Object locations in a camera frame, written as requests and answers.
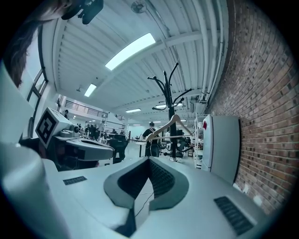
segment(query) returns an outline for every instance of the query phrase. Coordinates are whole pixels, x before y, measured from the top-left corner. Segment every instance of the brick wall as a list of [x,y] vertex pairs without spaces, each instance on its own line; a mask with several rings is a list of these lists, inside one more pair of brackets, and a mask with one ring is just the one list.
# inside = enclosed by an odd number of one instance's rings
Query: brick wall
[[299,72],[282,35],[253,3],[229,0],[235,38],[206,113],[238,115],[241,156],[236,183],[262,199],[266,213],[285,202],[299,168]]

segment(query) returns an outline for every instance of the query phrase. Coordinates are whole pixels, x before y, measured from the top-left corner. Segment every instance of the black headset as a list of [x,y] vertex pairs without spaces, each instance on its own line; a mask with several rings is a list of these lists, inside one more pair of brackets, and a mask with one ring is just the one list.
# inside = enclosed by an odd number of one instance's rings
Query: black headset
[[62,20],[68,20],[75,16],[82,9],[82,12],[78,15],[78,18],[82,18],[82,23],[87,25],[103,9],[103,6],[103,0],[81,0],[81,3],[78,4],[78,6],[63,15],[61,18]]

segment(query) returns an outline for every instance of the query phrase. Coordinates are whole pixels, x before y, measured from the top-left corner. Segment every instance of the refrigerator door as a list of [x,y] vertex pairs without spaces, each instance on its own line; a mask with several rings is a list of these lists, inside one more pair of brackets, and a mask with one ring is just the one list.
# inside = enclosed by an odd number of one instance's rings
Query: refrigerator door
[[204,130],[204,152],[202,155],[202,168],[210,171],[213,159],[213,118],[208,115],[203,121]]

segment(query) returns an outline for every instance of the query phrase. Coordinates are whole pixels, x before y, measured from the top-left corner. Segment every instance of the human hair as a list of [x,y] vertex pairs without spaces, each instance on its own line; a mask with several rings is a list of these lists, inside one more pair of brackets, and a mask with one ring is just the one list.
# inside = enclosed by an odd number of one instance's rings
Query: human hair
[[23,23],[8,44],[3,55],[5,67],[16,87],[22,83],[22,73],[26,67],[27,50],[33,41],[33,36],[42,21]]

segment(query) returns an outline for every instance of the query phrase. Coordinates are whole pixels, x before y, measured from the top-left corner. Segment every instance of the ceiling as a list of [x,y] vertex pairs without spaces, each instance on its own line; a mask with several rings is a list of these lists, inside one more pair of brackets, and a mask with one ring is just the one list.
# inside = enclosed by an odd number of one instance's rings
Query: ceiling
[[[228,10],[221,0],[144,0],[146,11],[131,10],[133,0],[105,0],[103,10],[83,25],[74,17],[43,27],[43,59],[48,80],[59,93],[140,122],[166,121],[167,110],[152,107],[165,98],[158,85],[147,77],[164,81],[175,62],[179,63],[171,83],[172,96],[187,93],[177,114],[193,121],[202,113],[216,90],[228,42]],[[156,43],[128,58],[113,70],[105,67],[118,52],[141,36],[151,33]],[[97,86],[87,98],[90,84]],[[140,112],[125,113],[140,108]]]

